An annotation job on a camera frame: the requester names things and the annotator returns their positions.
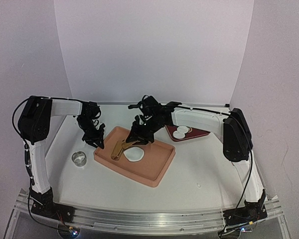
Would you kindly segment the white dough piece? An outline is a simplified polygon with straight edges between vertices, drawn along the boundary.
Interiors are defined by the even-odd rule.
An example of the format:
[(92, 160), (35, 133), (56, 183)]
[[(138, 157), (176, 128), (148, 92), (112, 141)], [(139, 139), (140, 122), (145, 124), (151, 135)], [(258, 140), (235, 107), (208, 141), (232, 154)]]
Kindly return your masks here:
[(139, 147), (131, 147), (123, 152), (123, 155), (129, 162), (141, 161), (144, 154), (144, 150)]

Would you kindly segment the wooden rolling pin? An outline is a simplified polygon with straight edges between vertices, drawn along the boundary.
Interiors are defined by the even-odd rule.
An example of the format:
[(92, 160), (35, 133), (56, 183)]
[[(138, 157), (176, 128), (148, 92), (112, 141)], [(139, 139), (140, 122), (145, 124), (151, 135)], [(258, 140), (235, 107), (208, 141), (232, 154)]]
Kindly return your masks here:
[(124, 150), (128, 149), (134, 144), (134, 142), (125, 142), (125, 140), (117, 141), (112, 153), (111, 159), (112, 160), (119, 160)]

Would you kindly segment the pink plastic tray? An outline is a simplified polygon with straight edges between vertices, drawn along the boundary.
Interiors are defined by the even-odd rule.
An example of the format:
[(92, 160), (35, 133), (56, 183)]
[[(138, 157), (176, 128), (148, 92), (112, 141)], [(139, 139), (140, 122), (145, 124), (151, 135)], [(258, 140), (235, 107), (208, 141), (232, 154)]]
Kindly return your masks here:
[(117, 126), (105, 138), (105, 148), (94, 151), (94, 160), (107, 168), (143, 185), (155, 188), (159, 185), (175, 156), (175, 147), (156, 140), (147, 145), (125, 149), (119, 159), (111, 154), (117, 142), (124, 140), (129, 130)]

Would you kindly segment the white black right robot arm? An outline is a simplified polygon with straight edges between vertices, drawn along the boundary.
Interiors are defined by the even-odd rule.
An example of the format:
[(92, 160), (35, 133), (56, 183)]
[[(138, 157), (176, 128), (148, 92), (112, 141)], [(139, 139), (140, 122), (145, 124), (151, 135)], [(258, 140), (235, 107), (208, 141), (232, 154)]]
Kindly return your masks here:
[(266, 191), (240, 109), (162, 104), (145, 96), (124, 106), (124, 117), (125, 144), (142, 147), (151, 163), (160, 156), (154, 144), (168, 142), (167, 126), (205, 130), (208, 135), (173, 144), (175, 158), (156, 188), (127, 183), (123, 209), (155, 213), (222, 209), (228, 226), (267, 217)]

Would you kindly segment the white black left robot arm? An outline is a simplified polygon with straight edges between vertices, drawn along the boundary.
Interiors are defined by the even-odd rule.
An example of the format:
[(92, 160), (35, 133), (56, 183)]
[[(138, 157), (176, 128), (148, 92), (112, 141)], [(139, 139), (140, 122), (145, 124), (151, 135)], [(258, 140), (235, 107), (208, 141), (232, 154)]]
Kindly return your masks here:
[(94, 148), (104, 148), (105, 124), (96, 125), (101, 116), (96, 102), (77, 99), (30, 96), (20, 103), (23, 110), (12, 126), (24, 143), (24, 161), (29, 176), (30, 215), (70, 223), (75, 209), (54, 201), (46, 167), (46, 140), (52, 117), (73, 116), (83, 131), (82, 141)]

